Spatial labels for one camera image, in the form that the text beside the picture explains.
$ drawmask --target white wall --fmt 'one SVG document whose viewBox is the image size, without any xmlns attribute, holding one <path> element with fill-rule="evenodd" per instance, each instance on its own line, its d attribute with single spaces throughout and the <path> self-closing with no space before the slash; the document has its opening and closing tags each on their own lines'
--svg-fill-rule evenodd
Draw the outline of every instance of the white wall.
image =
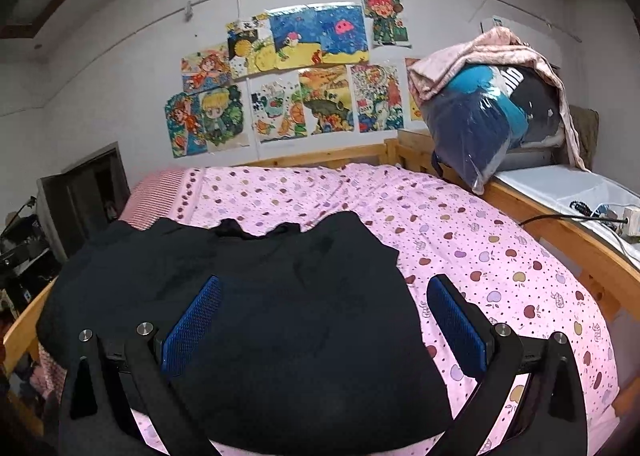
<svg viewBox="0 0 640 456">
<path fill-rule="evenodd" d="M 336 1 L 359 0 L 241 0 L 241 14 L 249 16 L 274 7 Z M 504 1 L 566 25 L 568 17 L 563 0 Z M 132 185 L 149 171 L 170 165 L 230 165 L 258 157 L 372 143 L 388 137 L 386 132 L 334 133 L 174 160 L 163 107 L 169 97 L 181 90 L 180 58 L 205 45 L 223 41 L 225 23 L 238 15 L 236 0 L 211 0 L 194 8 L 194 18 L 189 23 L 184 22 L 181 13 L 165 17 L 186 2 L 115 0 L 53 53 L 50 71 L 57 94 L 46 104 L 46 114 L 48 128 L 54 136 L 57 168 L 118 141 Z M 479 22 L 492 14 L 548 32 L 544 23 L 495 0 L 403 2 L 414 48 L 379 48 L 371 53 L 372 62 L 422 57 L 443 46 L 471 39 L 479 33 Z M 559 32 L 553 32 L 553 36 L 558 38 L 567 64 L 562 77 L 568 87 L 579 89 L 581 78 L 575 67 L 577 43 Z M 404 68 L 401 82 L 405 82 Z M 246 84 L 240 85 L 246 91 Z M 406 86 L 401 88 L 406 93 Z M 246 94 L 245 104 L 248 108 Z"/>
<path fill-rule="evenodd" d="M 36 179 L 49 174 L 46 85 L 41 64 L 0 64 L 0 230 L 5 216 L 36 194 Z"/>
<path fill-rule="evenodd" d="M 624 0 L 575 6 L 582 38 L 583 105 L 600 113 L 594 170 L 640 193 L 640 36 Z"/>
</svg>

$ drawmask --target transparent plastic bag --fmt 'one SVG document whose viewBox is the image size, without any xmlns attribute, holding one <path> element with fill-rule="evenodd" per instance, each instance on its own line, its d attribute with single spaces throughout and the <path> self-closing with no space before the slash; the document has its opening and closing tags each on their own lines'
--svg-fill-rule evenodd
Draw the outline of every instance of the transparent plastic bag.
<svg viewBox="0 0 640 456">
<path fill-rule="evenodd" d="M 562 143 L 557 89 L 523 70 L 466 66 L 420 107 L 434 159 L 453 168 L 475 194 L 483 194 L 509 149 Z"/>
</svg>

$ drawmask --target drawing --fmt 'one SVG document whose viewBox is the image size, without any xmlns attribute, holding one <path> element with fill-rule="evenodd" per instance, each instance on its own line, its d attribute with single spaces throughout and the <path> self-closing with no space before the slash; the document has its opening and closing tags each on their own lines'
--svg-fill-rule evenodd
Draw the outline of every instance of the drawing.
<svg viewBox="0 0 640 456">
<path fill-rule="evenodd" d="M 411 75 L 409 74 L 409 66 L 413 66 L 418 60 L 420 60 L 420 58 L 405 58 L 404 65 L 407 68 L 406 81 L 409 85 L 409 108 L 411 112 L 411 119 L 422 121 L 422 113 L 420 112 L 420 104 L 422 103 L 422 100 L 420 99 L 418 90 L 416 89 L 414 81 L 412 81 Z"/>
<path fill-rule="evenodd" d="M 360 132 L 404 127 L 402 100 L 395 66 L 351 66 Z"/>
<path fill-rule="evenodd" d="M 353 64 L 369 60 L 362 6 L 339 2 L 310 7 L 316 12 L 323 64 Z"/>
<path fill-rule="evenodd" d="M 164 106 L 166 126 L 174 158 L 207 152 L 200 106 L 193 97 L 180 92 Z"/>
<path fill-rule="evenodd" d="M 251 95 L 255 133 L 261 142 L 306 136 L 298 74 L 263 84 Z"/>
<path fill-rule="evenodd" d="M 303 102 L 318 119 L 313 134 L 353 131 L 347 66 L 299 71 Z"/>
<path fill-rule="evenodd" d="M 226 86 L 231 82 L 229 55 L 226 43 L 187 55 L 182 59 L 182 90 L 194 94 L 203 90 Z"/>
<path fill-rule="evenodd" d="M 209 152 L 249 145 L 238 86 L 221 87 L 194 95 L 193 106 L 202 113 L 204 139 Z"/>
<path fill-rule="evenodd" d="M 304 68 L 322 62 L 322 32 L 315 10 L 309 6 L 290 6 L 267 13 L 278 55 L 276 68 Z"/>
<path fill-rule="evenodd" d="M 411 46 L 400 0 L 362 0 L 364 15 L 373 19 L 374 46 Z"/>
<path fill-rule="evenodd" d="M 226 25 L 231 76 L 266 73 L 276 67 L 276 50 L 266 13 Z"/>
</svg>

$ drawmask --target power strip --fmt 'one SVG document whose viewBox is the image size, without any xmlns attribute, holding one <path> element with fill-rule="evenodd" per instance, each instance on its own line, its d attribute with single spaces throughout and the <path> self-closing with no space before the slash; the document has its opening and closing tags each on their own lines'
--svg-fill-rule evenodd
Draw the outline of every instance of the power strip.
<svg viewBox="0 0 640 456">
<path fill-rule="evenodd" d="M 622 218 L 625 217 L 627 222 L 622 226 L 622 234 L 629 237 L 640 237 L 640 207 L 636 205 L 625 207 Z"/>
</svg>

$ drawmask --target silver bolt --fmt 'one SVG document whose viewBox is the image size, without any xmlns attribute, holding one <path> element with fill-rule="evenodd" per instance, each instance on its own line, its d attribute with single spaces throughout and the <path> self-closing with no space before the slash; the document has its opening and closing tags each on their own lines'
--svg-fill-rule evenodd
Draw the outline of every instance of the silver bolt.
<svg viewBox="0 0 640 456">
<path fill-rule="evenodd" d="M 500 335 L 500 337 L 508 337 L 509 335 L 511 335 L 511 328 L 504 322 L 498 322 L 498 324 L 494 326 L 494 329 L 495 332 Z"/>
<path fill-rule="evenodd" d="M 94 332 L 91 330 L 82 330 L 80 331 L 80 334 L 78 335 L 78 340 L 80 342 L 86 342 L 87 340 L 89 340 L 91 337 L 94 336 Z"/>
<path fill-rule="evenodd" d="M 142 322 L 138 324 L 138 327 L 136 328 L 138 335 L 142 335 L 143 337 L 151 333 L 153 330 L 154 325 L 151 324 L 151 322 Z"/>
<path fill-rule="evenodd" d="M 556 333 L 554 333 L 554 340 L 558 344 L 566 344 L 566 335 L 560 331 L 556 331 Z"/>
</svg>

